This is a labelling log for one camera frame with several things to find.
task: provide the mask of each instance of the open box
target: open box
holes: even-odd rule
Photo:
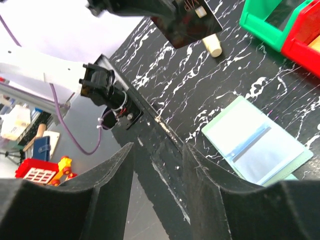
[[[281,52],[300,11],[310,2],[312,0],[246,0],[240,25]]]
[[[309,46],[319,36],[320,0],[314,0],[298,15],[281,52],[320,78],[320,51]]]

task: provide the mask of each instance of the marble tabletop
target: marble tabletop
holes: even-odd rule
[[[224,29],[218,58],[201,41],[174,49],[144,18],[110,60],[183,141],[214,163],[230,170],[201,129],[241,95],[314,153],[295,176],[318,178],[320,79],[239,26],[244,2],[208,1]]]

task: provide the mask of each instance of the plastic bin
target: plastic bin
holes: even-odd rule
[[[320,52],[308,45],[320,35],[320,0],[314,0],[297,17],[282,54],[320,78]]]
[[[284,29],[280,30],[271,23],[268,23],[267,20],[273,14],[274,10],[284,1],[289,1],[289,3],[292,4],[292,0],[246,0],[240,18],[240,26],[266,42],[278,52],[281,52],[284,42],[300,11],[312,2],[312,0],[300,1],[302,3],[294,8]]]

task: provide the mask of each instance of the green bin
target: green bin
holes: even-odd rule
[[[313,0],[246,0],[240,26],[281,52],[300,11]],[[276,18],[283,18],[277,26]]]

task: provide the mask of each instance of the red bin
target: red bin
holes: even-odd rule
[[[313,0],[298,15],[284,45],[283,55],[320,78],[320,51],[309,44],[320,36],[320,0]]]

